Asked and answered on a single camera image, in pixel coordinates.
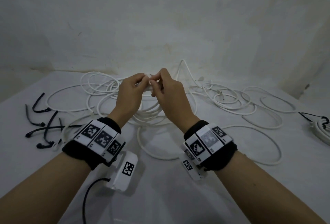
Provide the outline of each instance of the qr code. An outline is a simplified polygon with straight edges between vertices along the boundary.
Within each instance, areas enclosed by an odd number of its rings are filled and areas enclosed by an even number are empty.
[[[218,141],[218,138],[211,130],[203,134],[201,139],[207,147],[212,147]]]
[[[107,134],[105,131],[101,131],[101,133],[99,133],[99,135],[95,138],[94,142],[99,144],[101,147],[106,148],[111,140],[111,135]]]
[[[191,160],[195,159],[195,157],[193,157],[193,155],[191,154],[191,152],[189,152],[187,149],[186,149],[184,152],[185,152],[185,154],[186,154]]]
[[[192,170],[192,166],[190,165],[188,160],[183,161],[184,166],[187,168],[187,170]]]
[[[107,151],[114,156],[117,153],[120,146],[121,144],[118,141],[114,140],[108,147]]]
[[[133,168],[134,168],[134,164],[126,162],[122,173],[125,175],[128,175],[128,176],[131,176],[131,174],[133,172]]]
[[[194,153],[194,155],[199,156],[202,152],[205,151],[205,148],[202,146],[199,140],[196,140],[189,146]]]
[[[216,126],[212,128],[212,130],[219,136],[219,137],[224,137],[227,135],[220,127]]]
[[[99,130],[99,127],[90,124],[81,134],[92,139]]]

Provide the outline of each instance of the black fabric strap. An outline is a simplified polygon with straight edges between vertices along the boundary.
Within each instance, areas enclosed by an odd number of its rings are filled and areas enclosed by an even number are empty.
[[[97,120],[108,125],[119,134],[122,133],[120,127],[114,120],[107,117],[99,118]],[[70,142],[68,142],[62,148],[62,151],[67,155],[71,156],[72,158],[86,161],[86,163],[90,166],[91,170],[94,170],[101,163],[106,163],[106,160],[103,157],[75,140],[71,140]]]
[[[194,133],[200,130],[202,127],[208,125],[208,122],[200,120],[188,131],[184,134],[184,139],[187,140],[190,138]],[[231,158],[233,157],[234,153],[237,151],[237,145],[234,142],[229,142],[221,149],[216,151],[210,157],[208,157],[205,161],[201,163],[201,166],[205,168],[205,171],[209,170],[221,170],[230,162]]]

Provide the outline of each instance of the person's left hand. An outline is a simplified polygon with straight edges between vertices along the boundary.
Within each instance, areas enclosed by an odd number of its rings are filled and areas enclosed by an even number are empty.
[[[138,73],[122,81],[119,86],[116,106],[108,115],[120,128],[138,111],[142,100],[142,93],[149,84],[149,77]]]

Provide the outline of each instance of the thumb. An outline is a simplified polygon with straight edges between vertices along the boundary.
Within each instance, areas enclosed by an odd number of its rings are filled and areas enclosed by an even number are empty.
[[[149,77],[148,76],[144,76],[143,79],[141,80],[140,84],[137,87],[137,90],[141,93],[143,93],[144,89],[146,89],[146,87],[149,84]]]
[[[157,81],[154,81],[154,80],[150,80],[150,83],[152,85],[152,96],[153,97],[157,97],[157,99],[159,100],[162,96],[163,96],[163,93],[162,91],[160,90],[160,87],[159,87],[159,84]]]

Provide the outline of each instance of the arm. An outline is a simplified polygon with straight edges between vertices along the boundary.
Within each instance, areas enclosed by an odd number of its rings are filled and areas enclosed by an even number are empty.
[[[120,128],[138,110],[148,82],[142,73],[123,80],[108,115]],[[84,160],[60,153],[0,199],[0,223],[57,223],[90,171]]]
[[[182,84],[173,80],[165,68],[151,77],[151,85],[152,96],[157,97],[168,119],[183,133],[200,120],[193,114]],[[298,197],[239,151],[234,153],[225,168],[215,173],[253,224],[325,223]]]

